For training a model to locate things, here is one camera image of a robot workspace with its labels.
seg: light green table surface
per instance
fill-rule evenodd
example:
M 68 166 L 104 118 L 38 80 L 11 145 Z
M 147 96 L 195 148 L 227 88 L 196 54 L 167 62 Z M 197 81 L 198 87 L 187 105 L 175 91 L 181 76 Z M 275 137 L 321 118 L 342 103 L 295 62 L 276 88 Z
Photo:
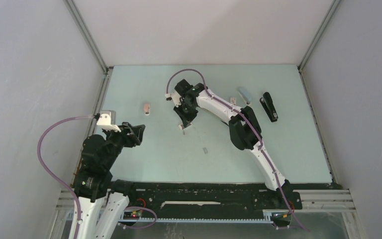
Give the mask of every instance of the light green table surface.
M 103 104 L 116 111 L 116 123 L 145 124 L 143 142 L 124 148 L 111 172 L 114 179 L 152 182 L 264 182 L 252 155 L 240 151 L 229 139 L 228 127 L 216 116 L 200 109 L 187 128 L 165 99 L 169 78 L 183 68 L 203 73 L 207 86 L 229 101 L 237 98 L 237 88 L 245 87 L 253 96 L 251 105 L 262 129 L 264 142 L 279 170 L 291 183 L 329 183 L 331 177 L 314 125 L 304 89 L 295 65 L 219 66 L 116 66 Z M 186 79 L 195 85 L 201 79 L 184 72 L 170 85 Z M 279 120 L 270 122 L 259 98 L 272 95 Z M 151 113 L 144 115 L 149 102 Z

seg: purple tube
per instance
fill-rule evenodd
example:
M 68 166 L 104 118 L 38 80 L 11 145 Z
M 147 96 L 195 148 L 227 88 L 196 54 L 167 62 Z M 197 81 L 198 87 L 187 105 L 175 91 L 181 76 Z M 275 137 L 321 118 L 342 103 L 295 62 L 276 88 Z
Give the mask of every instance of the purple tube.
M 195 69 L 191 69 L 191 68 L 182 69 L 182 70 L 176 72 L 173 76 L 171 76 L 171 78 L 170 78 L 169 81 L 168 81 L 168 85 L 166 86 L 166 94 L 169 93 L 169 84 L 171 83 L 172 79 L 173 79 L 177 74 L 179 74 L 179 73 L 181 73 L 181 72 L 184 72 L 184 71 L 194 71 L 194 72 L 197 72 L 197 73 L 200 75 L 200 77 L 201 77 L 201 79 L 202 79 L 202 81 L 203 81 L 204 90 L 205 90 L 205 92 L 207 93 L 207 95 L 210 96 L 210 97 L 212 97 L 214 100 L 218 101 L 218 102 L 221 103 L 222 105 L 228 107 L 230 110 L 233 110 L 234 112 L 236 112 L 237 114 L 239 114 L 239 116 L 241 116 L 242 119 L 244 119 L 244 121 L 247 123 L 247 125 L 250 127 L 250 129 L 253 131 L 253 133 L 255 134 L 255 136 L 257 137 L 257 139 L 259 140 L 259 142 L 260 142 L 260 144 L 261 144 L 260 147 L 258 148 L 258 150 L 261 151 L 261 153 L 265 156 L 265 158 L 267 159 L 267 162 L 269 163 L 270 167 L 272 168 L 272 170 L 273 170 L 273 172 L 274 172 L 274 174 L 275 174 L 275 177 L 276 177 L 276 182 L 277 182 L 277 184 L 278 184 L 279 190 L 280 190 L 281 195 L 282 195 L 282 197 L 283 197 L 283 199 L 284 199 L 284 201 L 285 201 L 285 203 L 286 203 L 287 208 L 289 209 L 289 212 L 293 215 L 293 217 L 295 218 L 295 220 L 298 222 L 298 224 L 300 225 L 300 228 L 306 230 L 307 232 L 310 232 L 310 230 L 307 229 L 307 228 L 301 223 L 301 221 L 298 219 L 298 217 L 296 217 L 295 213 L 292 211 L 292 208 L 290 207 L 290 205 L 289 205 L 289 203 L 288 203 L 288 201 L 287 201 L 287 198 L 286 198 L 286 196 L 285 196 L 285 193 L 283 192 L 282 186 L 281 186 L 281 184 L 280 184 L 280 182 L 279 182 L 279 177 L 278 177 L 278 174 L 277 174 L 277 172 L 276 172 L 276 168 L 273 166 L 272 161 L 269 159 L 269 157 L 267 157 L 266 153 L 264 153 L 264 151 L 261 150 L 261 147 L 263 146 L 264 143 L 263 143 L 263 140 L 262 140 L 261 137 L 260 137 L 260 133 L 257 132 L 257 130 L 253 127 L 253 125 L 252 125 L 252 124 L 250 123 L 250 121 L 244 116 L 243 113 L 241 113 L 241 112 L 239 112 L 239 111 L 233 109 L 230 105 L 226 104 L 225 102 L 223 102 L 222 100 L 220 100 L 220 99 L 217 98 L 217 97 L 213 97 L 213 96 L 208 92 L 208 90 L 207 90 L 207 86 L 206 86 L 206 84 L 205 84 L 204 76 L 202 75 L 201 72 L 199 72 L 198 70 L 195 70 Z
M 45 162 L 43 161 L 42 159 L 42 154 L 41 154 L 41 146 L 42 146 L 42 142 L 43 142 L 43 139 L 45 138 L 45 136 L 47 135 L 47 133 L 49 131 L 51 131 L 53 128 L 55 128 L 56 126 L 62 124 L 62 123 L 65 123 L 65 122 L 68 122 L 68 121 L 72 121 L 72 120 L 83 120 L 83 119 L 91 119 L 93 118 L 94 116 L 93 115 L 90 115 L 90 116 L 81 116 L 81 117 L 72 117 L 72 118 L 68 118 L 68 119 L 63 119 L 57 123 L 54 123 L 52 126 L 50 126 L 47 130 L 45 130 L 42 134 L 42 136 L 40 137 L 39 139 L 39 142 L 37 144 L 37 157 L 39 158 L 39 162 L 40 164 L 43 166 L 43 168 L 46 170 L 47 173 L 50 174 L 50 176 L 52 176 L 52 178 L 54 178 L 56 181 L 58 181 L 60 184 L 62 184 L 70 193 L 71 195 L 74 197 L 74 201 L 77 205 L 77 222 L 81 220 L 81 206 L 80 206 L 80 200 L 78 199 L 78 197 L 75 195 L 74 191 L 71 189 L 71 187 L 66 184 L 64 181 L 62 181 L 62 179 L 60 179 L 58 176 L 56 176 L 49 168 L 48 166 L 46 166 Z M 77 224 L 76 227 L 75 227 L 75 233 L 74 233 L 74 239 L 77 239 L 77 236 L 78 236 L 78 231 L 80 230 L 80 224 Z

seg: purple cable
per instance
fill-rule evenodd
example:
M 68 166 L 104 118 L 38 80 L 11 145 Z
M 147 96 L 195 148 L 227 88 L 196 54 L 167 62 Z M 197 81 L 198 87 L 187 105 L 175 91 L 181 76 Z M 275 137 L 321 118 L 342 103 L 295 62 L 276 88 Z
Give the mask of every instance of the purple cable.
M 54 178 L 56 181 L 58 181 L 60 184 L 62 184 L 70 193 L 71 195 L 74 197 L 74 201 L 75 203 L 77 204 L 77 222 L 79 222 L 81 220 L 81 206 L 80 206 L 80 201 L 78 199 L 78 197 L 75 195 L 74 191 L 71 189 L 71 187 L 66 184 L 64 181 L 62 181 L 62 179 L 60 179 L 58 176 L 56 176 L 45 164 L 45 162 L 43 161 L 42 159 L 42 153 L 41 153 L 41 146 L 42 146 L 42 142 L 43 142 L 43 139 L 45 138 L 45 136 L 47 135 L 47 133 L 49 131 L 51 131 L 53 128 L 55 128 L 56 126 L 62 124 L 62 123 L 65 123 L 65 122 L 68 122 L 68 121 L 72 121 L 72 120 L 83 120 L 83 119 L 91 119 L 93 118 L 94 116 L 93 115 L 90 115 L 90 116 L 81 116 L 81 117 L 72 117 L 72 118 L 68 118 L 68 119 L 63 119 L 57 123 L 54 123 L 52 126 L 50 126 L 46 131 L 43 132 L 42 136 L 40 137 L 39 139 L 39 142 L 37 144 L 37 157 L 39 158 L 39 161 L 40 161 L 40 164 L 43 166 L 43 168 L 46 170 L 46 172 L 48 172 L 50 174 L 50 176 L 52 176 L 52 178 Z M 78 236 L 78 231 L 80 229 L 80 224 L 77 223 L 76 227 L 75 227 L 75 233 L 74 233 L 74 239 L 77 239 L 77 236 Z
M 134 210 L 134 209 L 140 209 L 140 210 L 145 210 L 145 211 L 147 211 L 147 212 L 150 212 L 151 214 L 153 214 L 154 215 L 154 221 L 152 222 L 152 223 L 150 223 L 149 225 L 145 225 L 145 226 L 143 226 L 143 227 L 131 227 L 131 226 L 127 226 L 127 225 L 124 225 L 124 227 L 126 227 L 126 228 L 131 228 L 131 229 L 144 229 L 144 228 L 149 228 L 149 227 L 151 227 L 152 225 L 154 225 L 154 223 L 156 223 L 156 221 L 157 221 L 157 215 L 156 215 L 156 213 L 153 211 L 153 210 L 151 210 L 151 209 L 148 209 L 148 208 L 143 208 L 143 207 L 127 207 L 127 208 L 125 208 L 125 210 Z
M 234 112 L 236 112 L 237 114 L 239 114 L 239 116 L 242 117 L 242 119 L 244 119 L 244 121 L 247 123 L 247 125 L 250 127 L 250 129 L 254 132 L 255 136 L 257 137 L 257 139 L 259 140 L 259 142 L 260 142 L 260 144 L 261 144 L 260 147 L 259 147 L 259 150 L 260 150 L 261 153 L 264 155 L 264 157 L 267 159 L 267 162 L 269 163 L 270 167 L 272 168 L 272 170 L 273 170 L 273 172 L 274 172 L 274 174 L 275 174 L 276 182 L 277 182 L 277 184 L 278 184 L 278 188 L 279 188 L 279 190 L 280 190 L 280 192 L 281 192 L 281 195 L 282 195 L 282 197 L 283 197 L 283 199 L 284 199 L 284 201 L 285 201 L 285 203 L 286 203 L 287 208 L 289 209 L 289 212 L 292 214 L 292 216 L 293 216 L 293 217 L 295 218 L 295 220 L 298 222 L 298 224 L 300 225 L 300 228 L 306 230 L 307 232 L 310 232 L 310 230 L 309 230 L 308 228 L 306 228 L 306 227 L 301 223 L 301 221 L 299 221 L 299 219 L 296 217 L 295 213 L 292 211 L 292 208 L 290 207 L 289 203 L 287 202 L 287 198 L 286 198 L 285 193 L 283 192 L 282 186 L 281 186 L 281 184 L 280 184 L 280 182 L 279 182 L 279 177 L 278 177 L 278 174 L 277 174 L 277 172 L 276 172 L 276 168 L 273 166 L 271 160 L 269 159 L 269 157 L 267 157 L 266 153 L 264 153 L 264 151 L 261 150 L 261 147 L 263 146 L 263 140 L 261 139 L 260 134 L 259 134 L 259 133 L 257 132 L 257 130 L 253 127 L 253 125 L 250 123 L 250 121 L 244 116 L 243 113 L 241 113 L 241 112 L 239 112 L 239 111 L 233 109 L 230 105 L 228 105 L 227 103 L 223 102 L 223 101 L 220 100 L 219 98 L 212 96 L 212 95 L 208 92 L 208 90 L 207 90 L 207 86 L 206 86 L 206 84 L 205 84 L 204 76 L 202 75 L 201 72 L 199 72 L 198 70 L 195 70 L 195 69 L 191 69 L 191 68 L 182 69 L 182 70 L 176 72 L 176 73 L 169 79 L 169 81 L 168 81 L 168 85 L 166 86 L 166 94 L 169 93 L 169 84 L 170 84 L 171 80 L 172 80 L 177 74 L 179 74 L 179 73 L 181 73 L 181 72 L 184 72 L 184 71 L 194 71 L 194 72 L 197 72 L 197 73 L 200 75 L 201 79 L 203 80 L 204 90 L 205 90 L 205 92 L 207 93 L 207 95 L 208 95 L 209 97 L 212 97 L 214 100 L 218 101 L 218 102 L 221 103 L 222 105 L 228 107 L 230 110 L 233 110 Z

